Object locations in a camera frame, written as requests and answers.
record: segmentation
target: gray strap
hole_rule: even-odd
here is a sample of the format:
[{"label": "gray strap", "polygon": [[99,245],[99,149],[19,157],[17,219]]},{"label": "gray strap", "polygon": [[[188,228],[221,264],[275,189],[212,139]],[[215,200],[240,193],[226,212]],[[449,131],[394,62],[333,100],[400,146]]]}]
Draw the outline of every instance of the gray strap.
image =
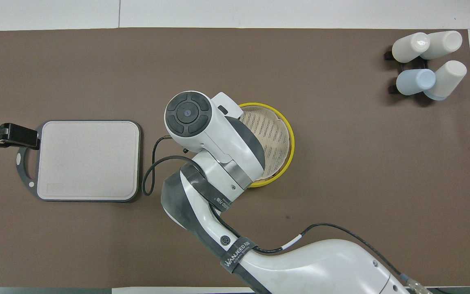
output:
[{"label": "gray strap", "polygon": [[197,190],[204,199],[215,206],[215,208],[221,212],[225,212],[230,208],[233,202],[210,184],[194,166],[191,164],[185,164],[181,167],[181,172],[188,182],[192,184],[193,188],[195,188],[195,190]]},{"label": "gray strap", "polygon": [[226,251],[222,259],[220,260],[220,264],[230,274],[232,274],[236,266],[239,264],[240,260],[244,257],[244,255],[246,255],[246,253],[248,253],[256,246],[257,245],[250,239],[244,236],[240,236],[240,238],[233,242],[233,245],[231,245],[230,249]]}]

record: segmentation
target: white cutting board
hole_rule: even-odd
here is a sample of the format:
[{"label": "white cutting board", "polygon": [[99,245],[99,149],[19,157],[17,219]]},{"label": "white cutting board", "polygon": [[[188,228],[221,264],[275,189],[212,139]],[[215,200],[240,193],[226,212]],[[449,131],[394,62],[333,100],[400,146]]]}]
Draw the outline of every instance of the white cutting board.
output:
[{"label": "white cutting board", "polygon": [[128,201],[137,192],[140,129],[132,121],[49,121],[40,130],[37,180],[16,158],[25,185],[46,201]]}]

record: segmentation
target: white cup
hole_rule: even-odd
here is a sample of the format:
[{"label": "white cup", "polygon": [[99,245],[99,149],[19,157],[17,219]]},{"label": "white cup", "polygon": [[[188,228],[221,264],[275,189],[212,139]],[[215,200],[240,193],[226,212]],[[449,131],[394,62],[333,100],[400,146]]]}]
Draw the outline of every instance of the white cup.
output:
[{"label": "white cup", "polygon": [[397,77],[397,89],[403,95],[413,95],[431,89],[436,76],[430,69],[408,69]]},{"label": "white cup", "polygon": [[463,63],[456,60],[448,61],[435,72],[435,85],[424,91],[424,94],[433,100],[444,100],[451,95],[465,74],[467,74],[467,68]]},{"label": "white cup", "polygon": [[406,63],[425,52],[429,44],[429,37],[423,32],[418,32],[398,39],[394,42],[391,52],[398,62]]},{"label": "white cup", "polygon": [[462,45],[462,35],[457,31],[433,32],[427,35],[431,45],[420,54],[424,59],[435,59],[455,52]]}]

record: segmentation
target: circular button pad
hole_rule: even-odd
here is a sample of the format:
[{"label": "circular button pad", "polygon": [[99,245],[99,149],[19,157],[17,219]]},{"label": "circular button pad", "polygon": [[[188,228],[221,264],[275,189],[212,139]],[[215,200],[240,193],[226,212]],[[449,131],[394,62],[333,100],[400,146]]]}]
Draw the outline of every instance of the circular button pad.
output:
[{"label": "circular button pad", "polygon": [[211,104],[204,95],[187,91],[175,96],[166,107],[166,125],[178,136],[195,136],[211,119]]}]

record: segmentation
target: light blue cup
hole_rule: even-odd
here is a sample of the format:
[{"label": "light blue cup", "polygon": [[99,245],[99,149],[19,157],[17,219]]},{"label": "light blue cup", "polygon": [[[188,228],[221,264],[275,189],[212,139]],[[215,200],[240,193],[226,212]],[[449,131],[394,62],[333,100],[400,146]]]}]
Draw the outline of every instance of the light blue cup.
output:
[{"label": "light blue cup", "polygon": [[430,69],[408,69],[397,77],[397,89],[403,95],[413,95],[431,89],[436,75]]}]

